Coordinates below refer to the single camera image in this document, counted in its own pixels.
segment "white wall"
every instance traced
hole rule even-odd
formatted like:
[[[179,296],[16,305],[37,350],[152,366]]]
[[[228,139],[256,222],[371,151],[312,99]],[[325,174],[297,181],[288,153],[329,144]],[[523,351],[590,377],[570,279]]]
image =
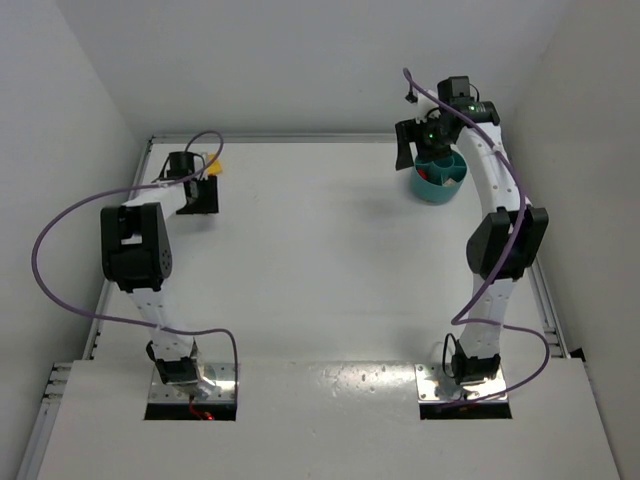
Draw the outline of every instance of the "white wall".
[[[549,209],[541,256],[628,479],[640,478],[639,22],[637,0],[575,1],[509,135]]]
[[[409,66],[508,116],[567,0],[58,0],[142,135],[392,131]]]
[[[0,479],[22,458],[54,361],[78,358],[88,322],[31,277],[44,224],[76,199],[128,184],[140,146],[53,0],[0,1]],[[42,266],[66,299],[95,306],[98,209],[52,232]]]

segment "robotic arm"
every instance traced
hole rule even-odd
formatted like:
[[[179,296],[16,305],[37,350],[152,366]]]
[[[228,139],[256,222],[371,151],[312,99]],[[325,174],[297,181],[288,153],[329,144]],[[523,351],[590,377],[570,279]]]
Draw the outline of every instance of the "robotic arm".
[[[482,124],[495,144],[502,146],[500,118],[495,106],[471,96],[468,77],[450,77],[440,82],[434,96]],[[520,206],[517,186],[492,149],[462,120],[443,109],[438,117],[431,116],[440,109],[421,94],[416,97],[410,91],[406,99],[417,104],[419,112],[415,119],[396,124],[396,170],[414,166],[410,143],[415,143],[422,162],[450,156],[451,145],[455,144],[467,162],[478,190],[484,219],[467,243],[467,262],[474,274],[475,293],[491,273],[509,239]],[[457,384],[495,378],[500,367],[500,331],[507,302],[515,282],[532,265],[548,221],[544,208],[534,208],[527,201],[525,221],[507,261],[469,313],[470,318],[492,320],[499,326],[465,325],[460,339],[455,341],[451,360]]]
[[[147,191],[100,214],[102,268],[105,277],[118,284],[138,307],[150,329],[147,354],[155,363],[162,382],[189,396],[210,393],[193,337],[173,309],[170,285],[173,260],[165,222],[174,214],[218,213],[217,177],[176,183],[195,172],[191,152],[169,154],[169,168],[158,179],[159,188]]]

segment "teal bowl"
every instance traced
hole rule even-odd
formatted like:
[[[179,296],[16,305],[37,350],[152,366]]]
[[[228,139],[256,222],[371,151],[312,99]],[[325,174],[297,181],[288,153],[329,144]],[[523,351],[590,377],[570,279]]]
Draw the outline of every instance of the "teal bowl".
[[[427,163],[416,158],[409,184],[419,199],[442,205],[458,193],[466,176],[467,164],[460,154],[454,152],[449,157]]]

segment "yellow block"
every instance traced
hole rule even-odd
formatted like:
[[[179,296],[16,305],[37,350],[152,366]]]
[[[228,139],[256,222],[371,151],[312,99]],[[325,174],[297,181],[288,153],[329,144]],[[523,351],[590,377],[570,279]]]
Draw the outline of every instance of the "yellow block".
[[[209,155],[209,161],[213,160],[215,154]],[[222,173],[222,165],[220,165],[220,159],[216,159],[215,162],[211,164],[209,168],[207,168],[207,176],[213,177]]]

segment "white table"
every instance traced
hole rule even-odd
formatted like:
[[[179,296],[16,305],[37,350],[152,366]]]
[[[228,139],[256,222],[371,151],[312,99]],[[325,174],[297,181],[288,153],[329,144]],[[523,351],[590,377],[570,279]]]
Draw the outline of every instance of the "white table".
[[[155,142],[141,178],[182,148]],[[148,333],[105,324],[94,360],[74,364],[39,478],[617,478],[578,360],[514,393],[513,419],[419,420],[410,363],[460,332],[448,320],[471,294],[480,206],[470,178],[447,205],[415,200],[394,161],[388,142],[228,144],[220,214],[170,220],[169,281],[194,328],[237,337],[237,421],[143,421]],[[103,306],[137,318],[117,289]],[[507,321],[542,329],[528,278]],[[198,342],[230,360],[224,337]],[[502,346],[508,383],[542,360],[532,336]]]

